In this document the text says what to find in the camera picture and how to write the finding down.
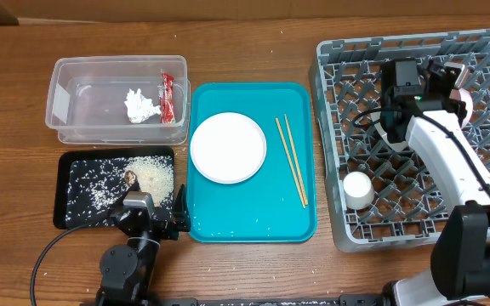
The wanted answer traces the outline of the rice and food scraps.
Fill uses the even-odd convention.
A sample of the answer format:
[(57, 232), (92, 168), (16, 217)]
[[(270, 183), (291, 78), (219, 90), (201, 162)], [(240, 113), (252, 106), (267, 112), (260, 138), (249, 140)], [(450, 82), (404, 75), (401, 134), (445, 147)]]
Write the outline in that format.
[(116, 157), (75, 161), (64, 188), (66, 226), (102, 218), (117, 195), (134, 181), (150, 193), (156, 207), (167, 209), (174, 197), (174, 166), (169, 156)]

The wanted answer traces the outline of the white napkin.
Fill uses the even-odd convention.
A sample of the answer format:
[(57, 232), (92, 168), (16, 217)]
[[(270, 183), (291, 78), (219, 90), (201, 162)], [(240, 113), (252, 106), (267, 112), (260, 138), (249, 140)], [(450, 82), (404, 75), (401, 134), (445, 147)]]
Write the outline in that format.
[(140, 88), (136, 91), (129, 89), (124, 104), (127, 108), (128, 119), (133, 124), (145, 122), (152, 116), (162, 114), (161, 107), (154, 105), (152, 99), (146, 98)]

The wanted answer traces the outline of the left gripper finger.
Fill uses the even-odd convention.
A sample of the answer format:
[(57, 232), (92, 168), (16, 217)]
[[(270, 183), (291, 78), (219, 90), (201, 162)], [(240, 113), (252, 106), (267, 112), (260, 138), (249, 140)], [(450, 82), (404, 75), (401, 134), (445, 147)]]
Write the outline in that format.
[(111, 210), (114, 210), (118, 207), (122, 207), (124, 199), (130, 192), (139, 192), (139, 191), (140, 191), (140, 184), (138, 181), (135, 181), (126, 190), (120, 192), (117, 195), (117, 199), (111, 204)]
[(179, 232), (191, 230), (191, 217), (186, 203), (186, 187), (182, 184), (174, 203), (173, 224)]

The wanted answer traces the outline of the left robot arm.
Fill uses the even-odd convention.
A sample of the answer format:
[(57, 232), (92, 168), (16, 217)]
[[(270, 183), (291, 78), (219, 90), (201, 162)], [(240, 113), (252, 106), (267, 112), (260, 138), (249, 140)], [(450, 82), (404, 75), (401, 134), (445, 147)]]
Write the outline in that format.
[(179, 239), (191, 230), (186, 188), (179, 188), (168, 210), (154, 205), (151, 194), (133, 183), (109, 209), (109, 219), (127, 237), (127, 243), (110, 247), (101, 257), (102, 279), (96, 305), (163, 305), (150, 292), (161, 241)]

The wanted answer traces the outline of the grey bowl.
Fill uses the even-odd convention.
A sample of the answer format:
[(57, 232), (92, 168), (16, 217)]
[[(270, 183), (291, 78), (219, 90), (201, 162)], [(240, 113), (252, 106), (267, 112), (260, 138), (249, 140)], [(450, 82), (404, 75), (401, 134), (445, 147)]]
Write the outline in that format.
[(408, 148), (408, 142), (397, 127), (391, 127), (389, 130), (385, 130), (381, 122), (377, 122), (375, 128), (381, 137), (381, 139), (395, 152), (402, 152)]

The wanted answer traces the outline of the red snack wrapper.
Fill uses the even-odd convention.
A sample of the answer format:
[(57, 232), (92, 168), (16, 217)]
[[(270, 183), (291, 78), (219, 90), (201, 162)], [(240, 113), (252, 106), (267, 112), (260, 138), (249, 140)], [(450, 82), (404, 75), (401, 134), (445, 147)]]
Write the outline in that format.
[(174, 77), (163, 73), (162, 87), (159, 91), (159, 100), (161, 106), (161, 123), (175, 123), (174, 114)]

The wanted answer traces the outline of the white cup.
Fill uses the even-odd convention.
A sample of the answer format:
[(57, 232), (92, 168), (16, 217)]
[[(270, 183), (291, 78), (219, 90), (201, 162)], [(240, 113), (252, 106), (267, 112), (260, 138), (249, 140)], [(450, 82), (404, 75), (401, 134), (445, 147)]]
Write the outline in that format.
[(349, 209), (362, 210), (373, 203), (374, 189), (371, 179), (362, 172), (348, 173), (343, 180), (345, 205)]

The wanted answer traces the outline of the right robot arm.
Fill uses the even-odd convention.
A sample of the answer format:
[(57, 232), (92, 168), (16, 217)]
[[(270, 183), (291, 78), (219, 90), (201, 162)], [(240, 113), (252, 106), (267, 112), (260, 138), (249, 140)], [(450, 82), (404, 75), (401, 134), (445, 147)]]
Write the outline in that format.
[(449, 218), (430, 267), (384, 289), (393, 305), (473, 305), (490, 298), (490, 172), (462, 129), (473, 113), (461, 63), (394, 59), (381, 65), (376, 127), (395, 151), (413, 150), (442, 195)]

